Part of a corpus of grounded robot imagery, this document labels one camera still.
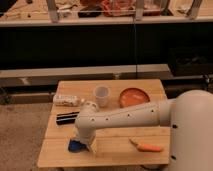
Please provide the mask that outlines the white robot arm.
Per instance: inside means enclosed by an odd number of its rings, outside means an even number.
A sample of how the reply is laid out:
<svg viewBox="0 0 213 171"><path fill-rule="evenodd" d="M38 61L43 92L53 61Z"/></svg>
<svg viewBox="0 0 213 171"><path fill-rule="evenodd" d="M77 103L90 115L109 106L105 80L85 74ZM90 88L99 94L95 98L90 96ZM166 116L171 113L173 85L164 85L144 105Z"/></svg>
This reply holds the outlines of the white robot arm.
<svg viewBox="0 0 213 171"><path fill-rule="evenodd" d="M167 171L213 171L213 94L190 90L173 99L148 102L111 111L85 106L75 120L76 139L92 144L104 128L168 126Z"/></svg>

